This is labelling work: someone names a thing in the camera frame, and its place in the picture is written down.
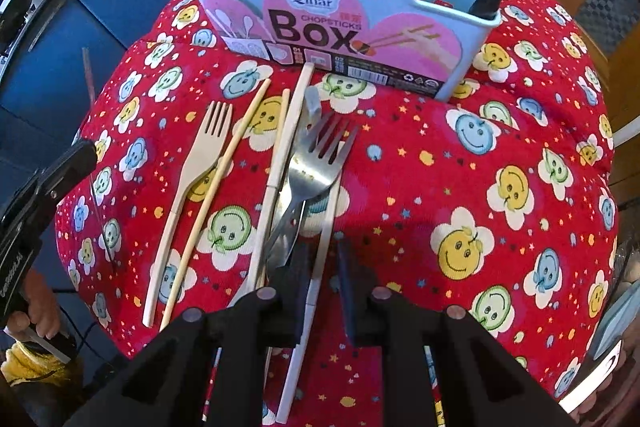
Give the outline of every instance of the smiley face print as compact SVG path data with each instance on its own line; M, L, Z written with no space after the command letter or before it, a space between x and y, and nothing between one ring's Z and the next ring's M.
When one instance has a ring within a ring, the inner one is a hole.
M238 68L232 73L227 73L220 89L227 100L233 100L248 92L251 92L261 80L269 78L273 74L273 68L265 64L258 66L255 60L244 60L238 64Z
M174 17L174 21L171 23L173 28L177 30L183 29L189 24L197 22L200 18L200 10L195 4L182 8Z
M447 111L447 124L455 131L462 146L473 154L486 154L495 149L500 128L488 120L463 109Z
M369 100L376 93L376 86L364 80L328 73L316 84L320 100L328 100L335 112L349 114L358 107L358 100Z
M572 381L574 381L575 375L578 373L579 369L580 363L578 363L578 357L575 357L569 364L569 367L567 367L567 369L565 369L560 374L558 380L556 381L556 385L554 386L554 396L556 398L560 398L566 392L566 390L569 389L569 386L571 385Z
M616 217L616 204L613 202L605 188L600 187L600 191L602 194L598 199L598 208L602 214L604 228L609 231L613 228L613 222Z
M464 98L469 98L478 89L480 89L480 82L472 78L463 78L462 82L453 90L451 96L463 100Z
M249 139L249 147L256 152L269 150L276 141L278 118L280 117L281 96L270 96L260 102L249 127L244 132L243 138ZM233 128L236 133L241 120L238 120Z
M491 286L476 295L469 311L494 338L511 328L515 317L511 295L507 288L500 285Z
M127 79L120 84L120 89L118 90L118 102L125 102L133 93L133 88L138 85L140 79L142 78L142 74L137 71L131 71Z
M484 257L492 252L495 242L491 230L476 227L471 212L459 206L451 214L450 223L433 230L430 244L442 273L460 281L480 271Z
M100 171L94 181L95 203L98 205L102 204L104 198L110 194L112 188L111 168L105 167Z
M474 57L473 65L478 71L487 71L489 78L500 84L507 81L509 73L518 70L515 60L511 60L507 51L494 42L484 44L480 48L479 54Z
M111 136L109 136L106 129L102 130L100 137L94 142L94 145L95 155L98 156L98 163L100 163L111 146Z
M156 44L151 53L145 57L145 66L149 66L152 70L155 70L169 53L174 50L174 45L171 42L160 42Z
M542 150L542 160L538 163L540 179L553 187L558 201L564 201L567 187L574 184L574 176L564 160L551 149Z
M87 237L82 240L80 250L78 250L78 261L84 267L84 274L89 275L89 272L95 266L94 245L91 242L91 238Z
M211 254L214 268L231 270L238 255L251 253L254 248L255 229L249 213L237 204L230 204L214 212L202 230L196 250Z
M166 304L169 300L171 289L174 287L175 275L178 273L178 266L180 266L180 254L172 248L169 253L169 259L164 267L164 273L162 274L162 280L160 282L160 291L158 292L158 300L162 302L162 304ZM154 265L152 264L149 273L153 273L153 271ZM182 285L180 286L177 302L181 302L182 299L184 299L184 293L193 288L197 281L198 276L195 270L191 266L188 267L182 280Z
M540 127L549 125L546 113L538 100L534 100L533 98L519 98L516 100L516 107L535 118Z
M127 132L129 128L129 122L134 120L138 116L138 112L140 111L140 99L138 97L133 97L130 102L127 102L123 108L120 110L115 120L113 120L113 124L118 126L118 132L120 134L124 134Z
M604 154L594 134L590 134L586 142L579 142L575 146L575 152L580 155L580 163L582 166L587 164L594 165L596 161L602 159L602 155Z
M510 229L521 229L524 216L532 213L534 205L527 175L515 165L498 170L495 184L486 192L486 201L494 212L504 212Z
M122 247L122 234L117 219L110 219L104 224L102 233L98 237L98 246L104 250L107 261L113 261Z
M606 114L601 114L598 118L598 129L600 130L600 135L607 141L609 150L613 149L613 131Z
M174 66L161 74L156 83L149 89L148 95L156 102L163 102L169 96L169 92L177 89L182 81L182 68Z
M519 129L507 106L497 100L490 100L482 104L480 106L480 116L487 120L502 122L509 127Z
M74 207L74 213L72 216L74 230L76 230L76 232L82 232L82 229L84 229L84 222L87 217L89 217L89 205L85 203L84 196L80 196L78 203L76 203L76 206Z
M561 287L562 269L558 254L552 248L545 248L536 258L533 270L524 278L524 293L535 297L536 306L543 310Z
M609 290L609 282L604 279L604 272L602 270L598 270L598 273L596 273L596 280L589 288L588 295L589 316L592 319L600 313L600 310L604 305L605 297L607 296L607 290Z

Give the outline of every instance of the metal fork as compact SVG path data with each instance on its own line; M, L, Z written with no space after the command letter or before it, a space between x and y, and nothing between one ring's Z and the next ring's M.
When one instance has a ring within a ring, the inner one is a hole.
M178 189L162 231L162 237L156 252L156 260L154 261L154 269L146 292L142 323L147 328L150 328L154 322L162 274L164 273L164 266L171 248L171 240L174 237L175 226L178 223L185 197L189 189L203 176L206 176L218 161L222 147L225 144L226 135L231 127L231 114L232 105L230 104L212 102L209 105L200 124L200 129L196 134L193 146L182 166Z
M271 251L296 207L303 201L318 197L335 182L358 133L358 127L354 126L343 147L339 148L340 139L347 130L348 124L347 119L335 116L331 111L301 137L289 161L288 181L291 187L291 201L271 232L264 247L265 252ZM318 140L320 132L325 127L324 134ZM332 136L334 139L327 146ZM286 262L286 256L287 252L281 249L273 251L267 258L267 273L282 266Z

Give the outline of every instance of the green smiley face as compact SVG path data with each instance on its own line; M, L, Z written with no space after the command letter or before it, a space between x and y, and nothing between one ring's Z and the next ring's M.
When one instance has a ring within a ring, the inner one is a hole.
M487 331L499 328L511 310L511 296L504 286L491 286L480 295L472 315Z
M322 89L328 91L335 98L346 98L347 96L356 96L363 92L367 87L364 80L349 78L348 76L340 76L340 74L328 74L324 77Z
M544 149L542 156L545 161L545 169L551 180L556 183L564 183L569 177L569 169L564 160L550 149Z
M207 238L219 253L237 250L251 234L251 218L242 206L230 204L211 221Z

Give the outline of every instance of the chopstick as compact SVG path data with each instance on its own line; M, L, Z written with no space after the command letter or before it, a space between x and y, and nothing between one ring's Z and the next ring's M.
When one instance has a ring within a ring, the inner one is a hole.
M264 274L258 273L259 269L264 270L264 264L262 263L262 246L264 245L267 233L271 231L271 217L273 216L273 209L275 208L276 198L280 190L280 181L287 164L287 159L289 158L289 149L291 148L291 143L293 142L298 120L300 119L302 107L305 102L305 89L311 82L314 68L315 65L313 65L312 62L306 62L300 72L296 89L294 89L291 102L289 103L287 118L284 119L279 141L280 146L273 151L271 170L269 172L269 178L267 179L267 188L264 191L262 209L260 211L260 217L258 218L254 252L251 254L249 270L246 275L246 284L244 284L247 292L254 291L258 287L258 283L264 280Z
M329 242L331 241L331 234L334 228L336 207L338 204L338 196L340 195L341 178L342 172L338 174L334 185L332 185L331 190L329 191L329 201L326 206L324 221L322 222L322 231L320 232L318 254L316 254L316 262L314 263L314 269L311 273L309 290L306 292L305 322L303 325L302 337L300 338L300 343L293 349L293 353L291 353L289 370L287 371L287 378L284 381L282 395L280 396L280 404L278 406L278 412L276 413L277 423L287 422L287 419L289 418L289 411L291 410L291 404L293 403L293 399L296 394L298 378L300 377L302 362L305 358L306 344L308 344L309 341L311 324L313 323L314 314L316 313L316 303L318 302L318 294L320 293L320 285L322 283L322 274L324 273L324 262L326 260L327 253L329 252Z
M222 158L218 160L218 166L216 168L216 173L213 176L213 179L207 189L207 194L204 196L204 201L200 206L198 211L198 215L196 216L196 221L193 223L193 228L191 229L191 233L189 234L189 238L187 239L187 245L184 247L184 252L182 252L182 257L180 258L180 266L178 266L178 271L175 274L174 285L171 288L171 293L169 294L169 298L166 302L166 306L164 308L164 314L162 315L162 323L160 324L160 331L166 328L166 325L171 320L171 313L174 311L175 301L180 293L180 286L182 285L182 280L184 279L185 274L187 273L187 268L189 267L189 261L191 259L191 253L193 253L193 248L196 246L198 238L200 237L200 230L204 224L205 219L207 218L207 214L209 214L209 207L211 206L211 201L213 201L213 197L216 195L218 190L218 186L222 181L223 176L225 175L226 169L231 162L231 158L244 136L245 131L249 127L249 123L251 119L254 117L254 113L260 102L264 97L264 93L267 91L269 85L271 84L271 79L267 78L260 89L255 94L254 99L251 101L249 108L246 110L246 113L242 117L242 121L240 125L236 129L236 132L231 138L231 142L226 147L225 153Z

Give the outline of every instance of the yellow smiley face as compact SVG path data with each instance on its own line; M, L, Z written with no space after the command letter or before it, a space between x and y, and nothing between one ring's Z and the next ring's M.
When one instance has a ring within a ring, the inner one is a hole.
M482 58L494 70L505 70L511 65L511 57L500 44L489 42L482 48Z
M596 285L591 293L591 298L589 299L589 316L591 318L595 317L598 312L602 309L602 305L604 303L604 286L602 284Z
M613 138L613 131L611 130L611 124L606 114L600 115L600 130L607 138Z
M509 210L524 208L529 197L529 180L515 165L507 165L498 178L498 194Z
M263 100L258 106L258 109L249 124L251 132L254 134L263 134L269 131L274 131L278 126L281 104L281 96L271 96L266 100Z
M187 6L186 8L182 8L178 12L178 15L176 18L182 23L189 23L193 21L197 11L198 11L197 6Z
M449 279L466 279L480 264L482 241L473 235L471 229L462 227L454 230L442 240L438 248L438 264Z

